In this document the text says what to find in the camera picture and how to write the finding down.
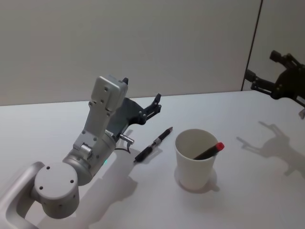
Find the gray wall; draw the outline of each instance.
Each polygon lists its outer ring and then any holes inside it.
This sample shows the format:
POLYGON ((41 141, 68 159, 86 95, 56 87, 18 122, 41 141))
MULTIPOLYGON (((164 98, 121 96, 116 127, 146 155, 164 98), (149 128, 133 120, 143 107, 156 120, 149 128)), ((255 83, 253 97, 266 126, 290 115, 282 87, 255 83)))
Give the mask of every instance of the gray wall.
MULTIPOLYGON (((272 50, 305 63, 304 22, 304 0, 264 0, 248 69, 275 82, 285 68, 269 59, 272 50)), ((245 81, 244 90, 250 87, 245 81)))
POLYGON ((259 0, 1 0, 0 105, 241 88, 259 0))

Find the marker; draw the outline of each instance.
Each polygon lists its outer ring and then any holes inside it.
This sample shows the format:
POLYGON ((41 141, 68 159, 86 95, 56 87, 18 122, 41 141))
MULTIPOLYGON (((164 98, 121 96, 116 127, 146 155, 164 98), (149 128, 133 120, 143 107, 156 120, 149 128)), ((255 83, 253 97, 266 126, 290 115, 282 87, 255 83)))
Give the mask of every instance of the marker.
POLYGON ((224 149, 224 144, 222 142, 219 142, 216 145, 214 145, 211 148, 204 151, 202 154, 195 157, 194 160, 205 160, 210 157, 216 156, 218 154, 218 152, 223 149, 224 149))
POLYGON ((151 154, 153 149, 156 148, 171 133, 171 131, 173 131, 173 127, 170 127, 165 130, 159 137, 154 140, 154 142, 150 146, 147 146, 141 153, 139 153, 135 157, 133 162, 142 162, 145 158, 147 158, 148 155, 151 154))

